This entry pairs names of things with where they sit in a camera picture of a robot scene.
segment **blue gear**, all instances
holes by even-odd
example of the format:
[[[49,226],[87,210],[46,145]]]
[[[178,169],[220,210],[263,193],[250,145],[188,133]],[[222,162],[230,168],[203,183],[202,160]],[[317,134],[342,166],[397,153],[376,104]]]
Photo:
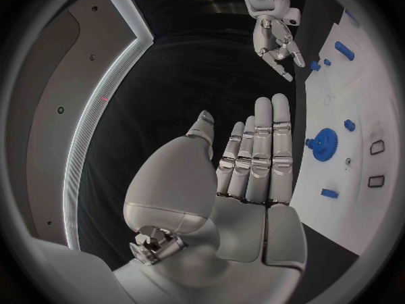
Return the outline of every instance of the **blue gear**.
[[[330,128],[324,128],[311,143],[313,155],[318,161],[327,161],[333,157],[338,145],[337,134]]]

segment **robotic hand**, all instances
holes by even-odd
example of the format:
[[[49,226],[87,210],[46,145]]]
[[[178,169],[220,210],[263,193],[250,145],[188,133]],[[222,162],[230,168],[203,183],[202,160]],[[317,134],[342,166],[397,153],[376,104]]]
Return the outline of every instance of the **robotic hand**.
[[[185,247],[177,234],[191,234],[209,218],[218,222],[215,195],[258,204],[253,210],[259,211],[267,202],[288,205],[292,195],[288,100],[282,94],[272,101],[262,97],[254,111],[246,125],[234,126],[217,175],[211,163],[214,120],[207,111],[185,136],[161,147],[141,167],[124,204],[125,221],[136,232],[136,243],[130,244],[136,259],[147,265],[163,261]],[[234,202],[226,201],[225,207],[246,211]],[[256,235],[259,242],[260,228]]]
[[[249,14],[256,18],[253,32],[255,52],[278,74],[291,82],[291,74],[277,60],[281,61],[292,55],[297,66],[305,66],[300,50],[286,26],[300,24],[300,10],[290,8],[290,0],[245,0],[245,3]]]

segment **led light strip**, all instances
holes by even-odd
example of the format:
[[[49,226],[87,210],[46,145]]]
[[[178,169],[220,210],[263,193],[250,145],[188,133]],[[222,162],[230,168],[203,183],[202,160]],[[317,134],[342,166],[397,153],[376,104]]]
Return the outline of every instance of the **led light strip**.
[[[101,115],[103,115],[108,104],[108,100],[113,96],[121,81],[143,53],[144,49],[138,42],[138,39],[136,39],[105,72],[80,116],[70,145],[63,181],[63,220],[67,245],[71,249],[80,250],[78,236],[78,193],[87,148]]]

